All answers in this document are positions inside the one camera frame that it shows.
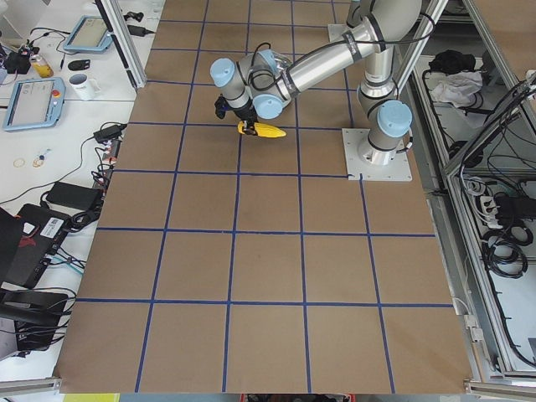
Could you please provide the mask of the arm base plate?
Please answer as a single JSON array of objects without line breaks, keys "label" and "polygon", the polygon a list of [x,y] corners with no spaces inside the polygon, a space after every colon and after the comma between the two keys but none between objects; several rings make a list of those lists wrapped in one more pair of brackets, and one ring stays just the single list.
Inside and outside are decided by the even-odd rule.
[{"label": "arm base plate", "polygon": [[327,26],[328,41],[334,43],[347,35],[347,32],[353,33],[353,29],[346,24],[330,23]]},{"label": "arm base plate", "polygon": [[412,174],[402,138],[397,147],[380,151],[369,143],[369,129],[343,128],[343,147],[349,180],[410,182]]}]

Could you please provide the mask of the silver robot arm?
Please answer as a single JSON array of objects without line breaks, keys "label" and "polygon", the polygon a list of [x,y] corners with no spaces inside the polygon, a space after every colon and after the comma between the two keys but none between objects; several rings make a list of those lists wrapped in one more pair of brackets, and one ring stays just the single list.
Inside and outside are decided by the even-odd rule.
[{"label": "silver robot arm", "polygon": [[394,45],[413,27],[420,9],[419,1],[353,1],[346,31],[296,61],[268,43],[239,61],[215,60],[210,75],[220,91],[216,116],[223,119],[231,111],[241,134],[262,137],[261,120],[277,118],[301,93],[361,60],[366,68],[358,96],[363,110],[371,112],[375,102],[393,94]]}]

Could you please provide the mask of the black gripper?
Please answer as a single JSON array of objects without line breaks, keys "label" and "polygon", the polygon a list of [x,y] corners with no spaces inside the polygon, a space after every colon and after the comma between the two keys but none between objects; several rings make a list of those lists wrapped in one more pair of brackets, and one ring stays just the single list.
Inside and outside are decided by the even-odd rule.
[{"label": "black gripper", "polygon": [[235,115],[241,120],[240,125],[245,127],[246,135],[255,135],[256,110],[252,104],[245,104],[234,109]]}]

